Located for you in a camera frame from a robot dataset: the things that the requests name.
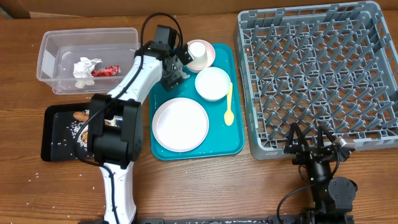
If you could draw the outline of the white upturned cup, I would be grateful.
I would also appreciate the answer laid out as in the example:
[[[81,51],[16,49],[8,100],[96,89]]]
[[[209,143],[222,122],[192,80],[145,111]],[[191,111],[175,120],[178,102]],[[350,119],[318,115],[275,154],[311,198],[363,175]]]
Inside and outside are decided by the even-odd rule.
[[[203,43],[191,42],[188,45],[188,51],[193,57],[193,60],[188,64],[190,68],[200,69],[207,65],[207,51]]]

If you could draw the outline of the white bowl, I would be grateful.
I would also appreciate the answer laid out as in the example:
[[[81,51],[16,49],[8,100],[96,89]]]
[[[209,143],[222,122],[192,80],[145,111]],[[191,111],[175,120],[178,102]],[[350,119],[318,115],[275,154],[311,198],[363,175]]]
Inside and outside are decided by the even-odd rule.
[[[230,90],[229,75],[221,68],[208,67],[200,71],[195,78],[195,89],[207,101],[218,101]]]

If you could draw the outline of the white round plate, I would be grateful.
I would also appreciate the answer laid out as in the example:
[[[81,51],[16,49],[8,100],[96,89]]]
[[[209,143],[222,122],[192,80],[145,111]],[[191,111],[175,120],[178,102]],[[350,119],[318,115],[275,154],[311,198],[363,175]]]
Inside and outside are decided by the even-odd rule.
[[[163,103],[152,118],[156,141],[172,152],[188,152],[206,138],[210,121],[204,107],[189,98],[173,98]]]

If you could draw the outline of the red snack wrapper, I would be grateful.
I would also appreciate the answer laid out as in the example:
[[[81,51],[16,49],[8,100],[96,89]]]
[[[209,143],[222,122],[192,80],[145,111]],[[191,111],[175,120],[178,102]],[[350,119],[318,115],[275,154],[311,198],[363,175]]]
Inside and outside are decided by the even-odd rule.
[[[93,70],[91,75],[93,77],[113,77],[118,76],[121,73],[119,65],[112,65],[109,67],[101,68],[99,70]]]

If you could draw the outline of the white tissue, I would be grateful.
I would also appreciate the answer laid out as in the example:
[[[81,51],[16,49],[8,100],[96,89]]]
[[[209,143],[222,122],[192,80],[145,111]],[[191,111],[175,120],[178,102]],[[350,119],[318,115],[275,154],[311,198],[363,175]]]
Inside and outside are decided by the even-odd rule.
[[[86,85],[92,86],[95,84],[91,73],[98,63],[102,63],[100,58],[88,59],[81,57],[80,61],[74,64],[73,76],[77,78],[75,83],[77,88],[83,89]]]

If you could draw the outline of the brown carrot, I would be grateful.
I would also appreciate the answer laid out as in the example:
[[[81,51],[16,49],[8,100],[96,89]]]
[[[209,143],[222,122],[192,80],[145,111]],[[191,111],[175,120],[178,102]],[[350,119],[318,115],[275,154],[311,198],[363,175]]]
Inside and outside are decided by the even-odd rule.
[[[82,122],[86,122],[86,121],[88,121],[89,118],[90,118],[89,114],[86,114],[86,113],[81,112],[81,111],[76,111],[76,112],[74,112],[73,117],[74,117],[76,120],[82,121]]]

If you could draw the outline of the pile of white rice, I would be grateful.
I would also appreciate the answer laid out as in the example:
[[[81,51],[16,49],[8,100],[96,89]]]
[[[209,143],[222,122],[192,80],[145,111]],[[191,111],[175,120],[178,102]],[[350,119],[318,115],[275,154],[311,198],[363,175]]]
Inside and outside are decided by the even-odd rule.
[[[58,112],[55,114],[53,119],[53,135],[52,135],[52,148],[56,151],[69,151],[72,154],[72,143],[75,142],[75,138],[79,133],[81,127],[85,122],[78,121],[73,117],[76,111]],[[83,110],[86,114],[89,114],[89,110]],[[114,117],[113,119],[105,119],[104,123],[106,126],[120,127],[121,118]],[[83,128],[83,131],[88,131],[89,125]],[[88,152],[87,143],[82,142],[80,135],[77,140],[76,149],[82,149],[83,152]]]

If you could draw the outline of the brown meat patty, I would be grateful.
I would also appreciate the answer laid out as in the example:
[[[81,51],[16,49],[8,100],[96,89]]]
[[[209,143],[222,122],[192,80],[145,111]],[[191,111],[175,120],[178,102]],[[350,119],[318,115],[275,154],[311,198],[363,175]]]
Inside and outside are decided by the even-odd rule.
[[[88,131],[83,131],[82,134],[80,135],[80,139],[81,139],[82,142],[87,143]]]

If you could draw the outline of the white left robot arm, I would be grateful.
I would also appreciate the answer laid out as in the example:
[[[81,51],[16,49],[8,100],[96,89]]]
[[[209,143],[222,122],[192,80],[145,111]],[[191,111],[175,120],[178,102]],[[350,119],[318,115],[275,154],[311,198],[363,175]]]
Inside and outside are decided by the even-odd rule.
[[[143,42],[122,82],[90,102],[87,148],[103,175],[106,211],[102,223],[133,223],[133,167],[143,145],[142,103],[160,83],[167,91],[185,79],[193,60],[179,31],[157,26],[155,39]]]

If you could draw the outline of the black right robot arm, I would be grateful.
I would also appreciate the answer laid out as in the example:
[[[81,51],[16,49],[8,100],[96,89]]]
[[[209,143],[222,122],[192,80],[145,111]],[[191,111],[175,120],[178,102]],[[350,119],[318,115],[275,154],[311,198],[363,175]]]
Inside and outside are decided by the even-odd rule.
[[[293,165],[304,168],[308,184],[287,194],[279,202],[276,217],[279,223],[354,223],[348,215],[353,209],[357,184],[345,177],[336,177],[340,164],[355,151],[355,142],[341,136],[333,136],[324,126],[317,128],[317,145],[311,146],[297,123],[290,125],[288,143],[284,153],[293,154]],[[313,207],[305,208],[299,215],[282,216],[280,208],[292,195],[303,190],[312,194]]]

